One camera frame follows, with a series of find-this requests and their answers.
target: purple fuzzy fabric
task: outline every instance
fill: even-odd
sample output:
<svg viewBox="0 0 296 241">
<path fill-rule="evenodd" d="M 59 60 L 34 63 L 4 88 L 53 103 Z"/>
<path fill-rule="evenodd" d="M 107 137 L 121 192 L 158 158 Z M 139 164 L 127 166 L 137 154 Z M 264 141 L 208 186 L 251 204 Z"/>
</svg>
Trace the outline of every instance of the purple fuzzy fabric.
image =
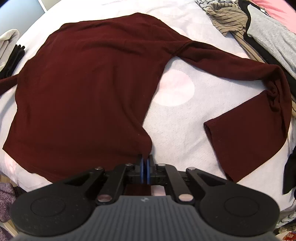
<svg viewBox="0 0 296 241">
<path fill-rule="evenodd" d="M 9 209 L 15 201 L 15 192 L 11 183 L 0 183 L 0 221 L 5 223 L 10 219 Z"/>
<path fill-rule="evenodd" d="M 0 241 L 8 241 L 12 238 L 12 235 L 6 229 L 0 227 Z"/>
</svg>

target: round black pad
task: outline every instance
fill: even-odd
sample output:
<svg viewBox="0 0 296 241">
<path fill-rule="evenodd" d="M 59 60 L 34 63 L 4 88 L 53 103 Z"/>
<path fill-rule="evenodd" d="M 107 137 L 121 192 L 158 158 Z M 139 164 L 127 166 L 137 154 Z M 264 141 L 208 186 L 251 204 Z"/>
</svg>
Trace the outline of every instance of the round black pad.
<svg viewBox="0 0 296 241">
<path fill-rule="evenodd" d="M 234 183 L 207 189 L 199 211 L 216 230 L 239 237 L 273 231 L 279 217 L 278 205 L 271 197 Z"/>
<path fill-rule="evenodd" d="M 10 215 L 17 230 L 51 237 L 81 226 L 93 209 L 79 187 L 55 184 L 21 195 L 14 202 Z"/>
</svg>

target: black cloth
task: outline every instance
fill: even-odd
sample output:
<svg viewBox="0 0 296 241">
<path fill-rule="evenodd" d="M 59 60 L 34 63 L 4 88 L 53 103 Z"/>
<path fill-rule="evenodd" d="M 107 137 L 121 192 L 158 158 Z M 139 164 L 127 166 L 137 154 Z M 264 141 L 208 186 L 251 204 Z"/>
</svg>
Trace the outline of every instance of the black cloth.
<svg viewBox="0 0 296 241">
<path fill-rule="evenodd" d="M 0 7 L 2 7 L 4 5 L 4 3 L 6 3 L 8 0 L 0 0 Z"/>
<path fill-rule="evenodd" d="M 296 10 L 296 1 L 295 0 L 285 0 L 292 8 Z"/>
<path fill-rule="evenodd" d="M 25 55 L 24 46 L 15 45 L 4 68 L 0 71 L 0 80 L 12 76 L 17 64 Z"/>
<path fill-rule="evenodd" d="M 254 3 L 251 3 L 250 1 L 246 0 L 239 0 L 239 6 L 240 8 L 246 13 L 248 16 L 248 21 L 246 23 L 246 32 L 244 33 L 244 40 L 250 44 L 257 52 L 262 56 L 262 58 L 266 61 L 268 64 L 276 64 L 280 66 L 280 68 L 285 73 L 285 76 L 287 78 L 287 81 L 290 86 L 291 94 L 296 97 L 296 80 L 293 78 L 292 75 L 278 62 L 265 48 L 263 48 L 260 44 L 258 44 L 252 37 L 248 36 L 247 32 L 250 27 L 251 23 L 251 16 L 248 11 L 248 5 L 251 4 L 252 6 L 258 8 L 260 10 L 260 7 L 257 6 Z"/>
<path fill-rule="evenodd" d="M 277 64 L 285 73 L 285 76 L 288 80 L 290 91 L 293 96 L 296 96 L 296 80 L 290 75 L 287 70 L 260 44 L 258 44 L 252 37 L 248 36 L 247 32 L 251 23 L 251 16 L 248 11 L 248 5 L 260 9 L 256 4 L 253 4 L 246 0 L 239 0 L 240 8 L 246 13 L 248 16 L 248 21 L 246 23 L 246 32 L 244 34 L 244 40 L 249 43 L 257 52 L 264 58 L 264 60 L 268 64 Z M 293 150 L 293 153 L 289 156 L 287 163 L 284 169 L 284 183 L 283 183 L 283 194 L 289 193 L 292 188 L 296 187 L 296 147 Z"/>
<path fill-rule="evenodd" d="M 296 147 L 285 165 L 283 194 L 289 193 L 293 187 L 296 187 Z"/>
</svg>

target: white bedsheet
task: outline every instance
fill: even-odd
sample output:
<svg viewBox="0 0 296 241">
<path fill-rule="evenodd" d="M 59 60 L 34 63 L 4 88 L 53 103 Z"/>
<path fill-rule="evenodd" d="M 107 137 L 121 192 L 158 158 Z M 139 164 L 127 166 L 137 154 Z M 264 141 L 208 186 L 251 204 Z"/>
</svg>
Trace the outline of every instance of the white bedsheet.
<svg viewBox="0 0 296 241">
<path fill-rule="evenodd" d="M 247 58 L 236 40 L 232 36 L 223 37 L 194 0 L 62 0 L 19 39 L 17 44 L 24 45 L 26 53 L 14 74 L 21 70 L 47 37 L 62 24 L 113 18 L 135 12 L 155 16 L 193 40 Z M 10 89 L 0 97 L 1 146 L 17 109 L 15 89 Z M 155 161 L 175 165 L 179 170 L 194 166 L 225 178 L 205 135 L 203 123 L 233 109 L 262 90 L 264 86 L 261 81 L 237 82 L 218 78 L 179 58 L 173 58 L 165 68 L 143 125 L 151 136 Z M 239 182 L 270 195 L 281 210 L 291 206 L 294 200 L 292 192 L 281 194 L 284 165 L 296 143 L 294 125 L 292 121 L 288 139 L 282 149 Z M 50 184 L 45 178 L 28 173 L 3 150 L 0 151 L 0 171 L 26 191 Z"/>
</svg>

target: folded white towel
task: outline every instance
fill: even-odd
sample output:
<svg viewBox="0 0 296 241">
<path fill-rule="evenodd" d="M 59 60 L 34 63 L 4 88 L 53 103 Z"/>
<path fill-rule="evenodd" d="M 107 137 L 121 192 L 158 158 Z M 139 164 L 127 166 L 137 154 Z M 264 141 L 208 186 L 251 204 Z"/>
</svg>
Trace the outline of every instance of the folded white towel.
<svg viewBox="0 0 296 241">
<path fill-rule="evenodd" d="M 4 68 L 8 58 L 20 36 L 17 29 L 11 29 L 0 36 L 0 71 Z"/>
</svg>

